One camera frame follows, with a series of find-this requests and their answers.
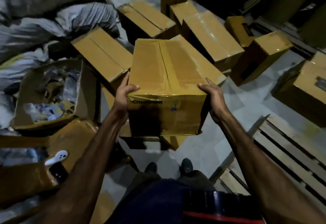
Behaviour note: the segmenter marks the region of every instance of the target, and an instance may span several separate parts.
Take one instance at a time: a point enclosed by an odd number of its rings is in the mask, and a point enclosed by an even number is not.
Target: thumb
[[[139,86],[135,86],[132,84],[129,84],[123,88],[125,94],[128,94],[133,91],[137,91],[138,89],[139,89]]]
[[[214,88],[209,85],[203,85],[203,84],[199,83],[198,87],[200,90],[202,90],[206,93],[209,93],[209,94],[213,94],[213,92],[214,92]]]

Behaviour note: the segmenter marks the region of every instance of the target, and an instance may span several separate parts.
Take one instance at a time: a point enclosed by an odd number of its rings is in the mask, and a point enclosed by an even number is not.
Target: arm
[[[255,145],[228,110],[223,91],[212,81],[199,88],[211,96],[211,116],[221,127],[239,162],[250,193],[270,223],[326,223],[308,198]]]
[[[115,102],[102,126],[76,163],[54,199],[40,213],[38,224],[89,224],[117,135],[128,118],[127,94],[139,89],[128,85],[129,74],[117,90]]]

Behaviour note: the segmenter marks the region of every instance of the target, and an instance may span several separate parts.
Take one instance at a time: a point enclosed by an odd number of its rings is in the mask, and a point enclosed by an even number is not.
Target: person's right arm
[[[212,81],[199,88],[211,96],[211,116],[237,158],[249,190],[269,223],[326,223],[325,216],[255,145],[227,108],[223,91]]]

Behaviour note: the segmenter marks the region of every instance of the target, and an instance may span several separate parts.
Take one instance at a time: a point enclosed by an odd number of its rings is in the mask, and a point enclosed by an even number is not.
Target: hand
[[[132,84],[128,84],[129,80],[129,72],[122,80],[120,86],[117,89],[115,100],[113,103],[113,107],[111,111],[115,111],[119,117],[122,118],[123,122],[125,123],[128,119],[128,99],[127,94],[139,89],[139,86],[135,86]]]
[[[221,123],[223,116],[229,112],[227,108],[222,89],[215,85],[209,78],[206,78],[209,85],[198,84],[199,89],[211,96],[211,117],[216,124]]]

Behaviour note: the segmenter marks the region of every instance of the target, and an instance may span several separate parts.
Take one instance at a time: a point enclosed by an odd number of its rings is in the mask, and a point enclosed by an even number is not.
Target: red stripe
[[[203,213],[195,213],[195,212],[188,212],[188,211],[184,211],[184,214],[191,217],[197,217],[201,219],[208,219],[214,221],[224,221],[224,222],[244,223],[244,224],[264,224],[263,220],[249,220],[244,218],[227,217],[219,214],[203,214]]]

